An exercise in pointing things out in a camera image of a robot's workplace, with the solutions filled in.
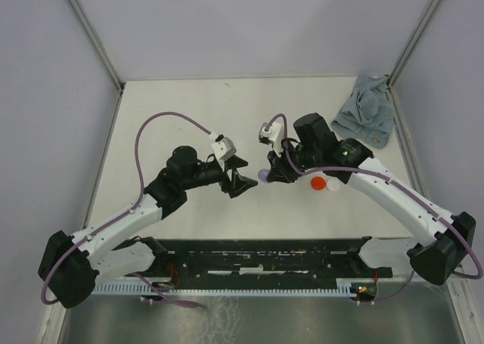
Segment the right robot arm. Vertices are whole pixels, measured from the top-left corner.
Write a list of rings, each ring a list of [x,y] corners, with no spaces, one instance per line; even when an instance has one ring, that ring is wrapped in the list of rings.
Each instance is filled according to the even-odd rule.
[[[475,219],[443,209],[392,174],[373,152],[353,138],[340,140],[322,116],[310,113],[294,122],[297,139],[288,138],[285,115],[259,130],[271,147],[267,182],[294,183],[316,172],[333,177],[371,198],[402,224],[409,238],[368,238],[348,256],[347,268],[364,277],[374,268],[413,271],[427,282],[444,284],[451,275],[479,280],[482,265],[472,249]]]

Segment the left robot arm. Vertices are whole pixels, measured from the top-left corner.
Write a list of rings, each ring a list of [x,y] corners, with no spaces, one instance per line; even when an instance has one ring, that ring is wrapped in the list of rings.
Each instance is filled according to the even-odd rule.
[[[193,147],[174,149],[166,167],[122,212],[73,234],[58,231],[49,237],[38,270],[42,302],[73,308],[95,288],[119,277],[143,271],[161,275],[167,267],[163,247],[152,237],[134,235],[179,209],[191,189],[217,184],[235,198],[257,186],[257,181],[238,172],[247,165],[234,149],[220,143],[206,162]]]

